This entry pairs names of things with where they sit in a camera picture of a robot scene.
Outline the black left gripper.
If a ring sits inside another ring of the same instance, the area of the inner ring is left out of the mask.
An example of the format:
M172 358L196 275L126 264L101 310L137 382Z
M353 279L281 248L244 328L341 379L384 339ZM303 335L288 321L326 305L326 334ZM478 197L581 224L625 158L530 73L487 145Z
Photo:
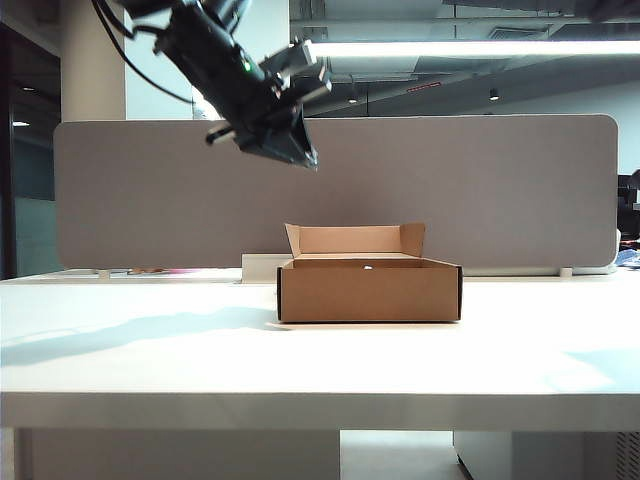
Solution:
M226 120L206 135L241 151L315 171L317 151L306 129L302 94L286 79L303 68L303 49L288 47L257 64L240 47L192 55L192 83Z

